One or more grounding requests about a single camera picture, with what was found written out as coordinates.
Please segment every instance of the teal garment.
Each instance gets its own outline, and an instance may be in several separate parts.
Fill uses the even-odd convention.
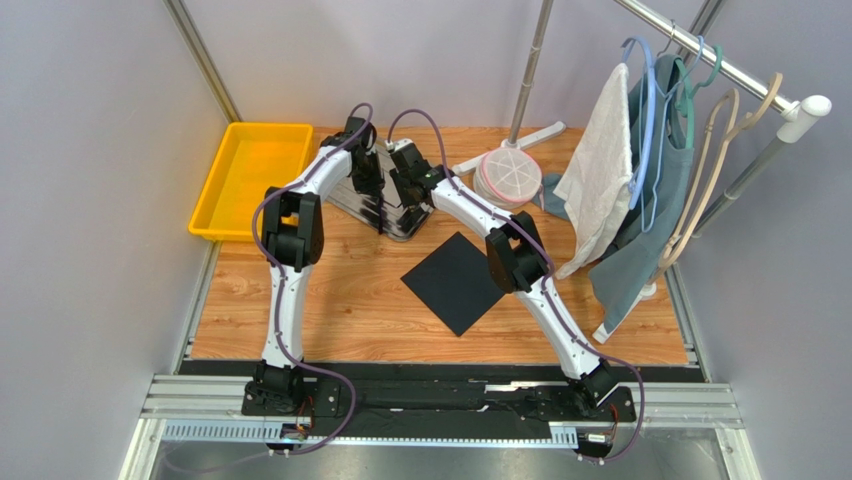
[[[541,191],[533,197],[532,202],[541,207],[545,212],[570,222],[568,212],[565,211],[565,200],[553,193],[559,180],[562,180],[561,173],[548,173],[545,175],[541,179]],[[544,206],[541,205],[542,196],[544,197]]]
[[[675,58],[673,55],[666,55],[659,58],[655,64],[657,82],[663,91],[668,91],[679,79],[678,71],[674,66]],[[644,108],[643,111],[639,110],[639,93],[637,83],[628,95],[634,166],[639,163],[638,147],[641,141],[637,120],[645,117]],[[654,141],[651,161],[648,162],[648,173],[643,185],[645,214],[649,215],[652,200],[651,188],[657,176],[657,155],[662,148],[662,172],[657,186],[657,216],[654,227],[648,233],[642,233],[642,219],[639,218],[641,209],[637,204],[636,208],[628,212],[618,235],[612,242],[612,246],[616,248],[615,253],[606,257],[589,272],[595,297],[606,310],[604,328],[608,333],[612,333],[624,320],[642,286],[657,269],[663,249],[680,219],[686,199],[694,149],[686,148],[686,135],[679,122],[678,114],[672,107],[674,101],[665,113],[664,128],[660,128],[664,118],[665,97],[659,92],[656,92],[656,95]]]

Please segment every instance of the metal pole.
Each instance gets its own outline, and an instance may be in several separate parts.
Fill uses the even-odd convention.
[[[645,21],[648,25],[659,30],[661,33],[669,36],[672,31],[671,20],[663,17],[659,13],[651,10],[645,4],[636,0],[615,0],[616,3],[626,8],[628,11]],[[694,35],[690,34],[681,27],[675,27],[672,39],[682,47],[686,48],[693,54],[698,53],[700,44]],[[701,54],[701,60],[708,65],[716,64],[716,53],[712,48],[705,48]],[[734,65],[728,60],[722,59],[722,75],[730,78],[743,90],[749,92],[760,100],[766,98],[769,92],[768,86],[763,83],[763,80],[758,79],[754,75],[748,73],[742,68]],[[772,100],[772,108],[780,113],[790,112],[795,108],[795,104],[782,95],[776,95]]]
[[[692,25],[689,26],[689,33],[693,35],[703,35],[707,36],[707,32],[710,31],[710,27],[713,25],[713,22],[716,21],[716,17],[719,16],[719,12],[722,11],[722,7],[728,0],[705,0],[704,4],[701,5],[701,8],[698,10],[698,13],[695,15],[695,18],[692,20]],[[689,62],[690,58],[693,57],[689,51],[680,47],[677,54],[683,57],[684,62]]]
[[[201,40],[201,35],[198,33],[195,22],[192,21],[192,16],[189,14],[186,4],[183,3],[183,0],[163,0],[163,3],[166,4],[166,8],[172,14],[178,30],[183,35],[186,46],[189,47],[189,51],[192,52],[192,56],[198,62],[198,68],[201,69],[201,73],[207,80],[213,96],[219,102],[219,108],[222,109],[225,118],[230,123],[243,121],[242,117],[240,117],[240,112],[237,111],[237,107],[234,105],[234,100],[222,82],[219,71],[216,70],[216,65],[213,64],[213,59],[210,58],[207,47],[204,46],[204,42]]]
[[[550,9],[552,7],[553,0],[543,0],[541,2],[541,13],[538,15],[538,25],[535,27],[533,45],[530,48],[530,56],[527,58],[527,70],[524,72],[524,81],[521,83],[521,91],[518,93],[518,103],[515,105],[515,115],[512,117],[512,128],[509,130],[507,143],[510,146],[515,146],[518,143],[518,132],[521,130],[521,122],[524,120],[524,110],[526,110],[527,100],[530,98],[535,67],[538,65],[538,54],[541,52],[541,42],[544,40],[544,30],[547,28],[547,21],[550,19]]]
[[[701,218],[698,220],[698,225],[695,227],[695,231],[692,233],[692,238],[698,238],[701,236],[701,232],[704,228],[709,225],[713,220],[719,217],[728,207],[731,206],[740,195],[742,195],[743,191],[760,175],[761,172],[766,170],[766,167],[772,163],[772,159],[775,155],[778,154],[785,146],[789,145],[781,141],[778,137],[774,137],[769,145],[763,149],[762,152],[754,159],[753,162],[743,170],[743,173],[734,180],[734,183],[731,184],[730,187],[725,189],[722,195],[719,195],[710,207],[701,214]]]

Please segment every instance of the white round lid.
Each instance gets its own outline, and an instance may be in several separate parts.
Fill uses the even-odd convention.
[[[526,203],[541,186],[541,168],[517,148],[492,150],[482,159],[479,168],[488,187],[507,202]]]

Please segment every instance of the white towel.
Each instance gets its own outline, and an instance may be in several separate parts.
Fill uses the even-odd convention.
[[[565,200],[565,212],[577,234],[574,258],[556,272],[556,278],[565,278],[603,255],[627,215],[627,183],[633,175],[627,76],[623,63],[612,71],[553,191]]]

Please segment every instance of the pink rim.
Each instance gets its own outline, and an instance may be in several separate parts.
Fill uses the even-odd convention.
[[[508,148],[508,147],[500,147],[500,148],[495,148],[494,150],[491,150],[490,152],[488,152],[488,153],[485,155],[485,158],[483,158],[483,159],[482,159],[482,161],[479,163],[480,168],[482,168],[482,179],[483,179],[483,180],[485,180],[485,184],[486,184],[486,185],[488,185],[488,188],[490,188],[490,189],[491,189],[491,193],[493,193],[494,195],[497,195],[497,197],[499,197],[501,200],[504,200],[504,201],[506,201],[506,202],[512,202],[512,203],[516,203],[516,202],[523,202],[523,203],[526,203],[526,202],[529,202],[530,200],[532,200],[532,197],[534,197],[534,196],[535,196],[535,193],[536,193],[536,192],[533,192],[533,194],[532,194],[532,195],[530,195],[530,197],[529,197],[529,198],[513,198],[513,197],[508,197],[508,196],[506,196],[506,195],[501,194],[501,193],[497,190],[497,188],[495,188],[495,187],[494,187],[494,184],[493,184],[493,183],[491,183],[491,179],[490,179],[490,178],[488,178],[488,170],[485,168],[485,162],[487,162],[487,161],[488,161],[488,159],[489,159],[489,158],[491,158],[491,154],[492,154],[492,153],[496,152],[497,150],[502,150],[502,149],[505,149],[505,148]],[[540,183],[541,183],[541,167],[538,165],[538,162],[536,162],[535,160],[533,160],[533,158],[532,158],[531,156],[529,156],[529,154],[528,154],[527,152],[525,152],[525,151],[523,151],[523,150],[519,150],[519,149],[515,149],[515,150],[517,150],[518,152],[520,152],[521,154],[523,154],[525,157],[527,157],[527,158],[529,159],[529,161],[530,161],[530,162],[532,162],[532,164],[533,164],[533,165],[535,165],[536,170],[538,170],[538,177],[539,177],[539,184],[540,184]]]

